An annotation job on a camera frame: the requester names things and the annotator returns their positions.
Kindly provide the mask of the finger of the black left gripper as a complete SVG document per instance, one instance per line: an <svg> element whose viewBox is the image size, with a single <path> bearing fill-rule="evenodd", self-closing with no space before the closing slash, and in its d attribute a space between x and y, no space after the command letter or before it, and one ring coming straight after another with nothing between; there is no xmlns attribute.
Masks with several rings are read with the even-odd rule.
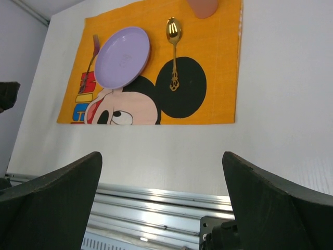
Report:
<svg viewBox="0 0 333 250"><path fill-rule="evenodd" d="M0 109L4 111L13 108L16 103L20 83L0 82Z"/></svg>

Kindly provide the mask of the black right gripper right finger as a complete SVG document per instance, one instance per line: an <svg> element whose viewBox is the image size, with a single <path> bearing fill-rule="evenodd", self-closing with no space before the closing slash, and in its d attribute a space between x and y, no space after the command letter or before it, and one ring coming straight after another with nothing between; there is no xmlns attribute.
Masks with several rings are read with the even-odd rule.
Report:
<svg viewBox="0 0 333 250"><path fill-rule="evenodd" d="M225 152L223 172L243 249L332 249L332 196Z"/></svg>

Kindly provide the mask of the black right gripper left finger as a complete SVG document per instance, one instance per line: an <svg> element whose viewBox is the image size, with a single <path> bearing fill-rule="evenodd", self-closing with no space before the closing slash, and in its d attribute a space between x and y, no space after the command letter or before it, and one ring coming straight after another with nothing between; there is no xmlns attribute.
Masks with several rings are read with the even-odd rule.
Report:
<svg viewBox="0 0 333 250"><path fill-rule="evenodd" d="M92 152L20 185L1 178L1 249L80 249L102 164Z"/></svg>

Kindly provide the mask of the iridescent purple fork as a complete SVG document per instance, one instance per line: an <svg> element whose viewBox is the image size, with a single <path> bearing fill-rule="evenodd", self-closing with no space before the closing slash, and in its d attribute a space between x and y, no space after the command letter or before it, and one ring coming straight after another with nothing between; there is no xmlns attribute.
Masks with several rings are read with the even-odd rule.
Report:
<svg viewBox="0 0 333 250"><path fill-rule="evenodd" d="M99 41L99 37L98 37L97 34L93 35L93 43L94 43L93 55L92 55L92 58L91 58L91 60L89 62L88 69L86 71L83 83L80 85L79 94L82 94L85 91L85 89L86 89L87 79L88 79L88 73L89 73L90 68L91 68L91 66L93 64L94 59L97 57L97 55L98 55L98 53L100 51L100 41Z"/></svg>

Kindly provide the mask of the lavender plastic plate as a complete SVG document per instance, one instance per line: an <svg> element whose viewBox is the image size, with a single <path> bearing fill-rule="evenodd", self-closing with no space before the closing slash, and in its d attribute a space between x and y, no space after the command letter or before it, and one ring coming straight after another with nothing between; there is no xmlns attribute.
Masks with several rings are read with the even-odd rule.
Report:
<svg viewBox="0 0 333 250"><path fill-rule="evenodd" d="M121 29L101 47L94 66L95 80L106 89L127 86L142 73L149 55L150 40L142 28Z"/></svg>

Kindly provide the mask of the orange Mickey Mouse placemat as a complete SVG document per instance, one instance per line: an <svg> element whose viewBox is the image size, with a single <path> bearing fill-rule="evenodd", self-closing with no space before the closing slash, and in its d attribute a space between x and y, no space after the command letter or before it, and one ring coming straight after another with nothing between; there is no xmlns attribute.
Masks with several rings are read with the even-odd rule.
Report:
<svg viewBox="0 0 333 250"><path fill-rule="evenodd" d="M220 3L198 19L186 1L139 1L85 20L85 27L57 121L67 124L224 124L235 121L241 41L241 1ZM179 88L170 89L173 46L167 21L176 18L182 38L176 46ZM121 29L142 28L150 40L145 69L131 84L109 90L88 73L92 37L102 45Z"/></svg>

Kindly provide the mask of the gold spoon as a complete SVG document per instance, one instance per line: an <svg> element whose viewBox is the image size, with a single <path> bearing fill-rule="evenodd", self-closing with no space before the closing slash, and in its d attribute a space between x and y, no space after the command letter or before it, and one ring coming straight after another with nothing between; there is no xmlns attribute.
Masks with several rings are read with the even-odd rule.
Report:
<svg viewBox="0 0 333 250"><path fill-rule="evenodd" d="M169 43L171 43L173 46L173 66L172 66L171 83L169 87L171 91L175 92L180 86L178 80L177 66L176 66L176 46L182 38L182 27L180 22L174 17L170 17L167 21L166 36Z"/></svg>

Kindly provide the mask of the pink plastic cup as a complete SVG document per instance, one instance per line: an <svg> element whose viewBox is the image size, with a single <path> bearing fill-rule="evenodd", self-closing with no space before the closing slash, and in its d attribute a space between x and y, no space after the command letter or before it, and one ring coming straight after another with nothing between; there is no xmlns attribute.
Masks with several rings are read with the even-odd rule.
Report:
<svg viewBox="0 0 333 250"><path fill-rule="evenodd" d="M204 19L212 16L219 5L218 0L187 0L195 16Z"/></svg>

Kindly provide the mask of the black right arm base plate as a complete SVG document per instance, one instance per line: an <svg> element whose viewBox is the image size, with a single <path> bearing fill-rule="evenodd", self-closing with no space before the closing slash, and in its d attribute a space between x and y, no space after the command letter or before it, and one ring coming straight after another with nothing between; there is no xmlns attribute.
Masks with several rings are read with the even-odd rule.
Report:
<svg viewBox="0 0 333 250"><path fill-rule="evenodd" d="M200 250L243 249L235 220L205 216L200 219Z"/></svg>

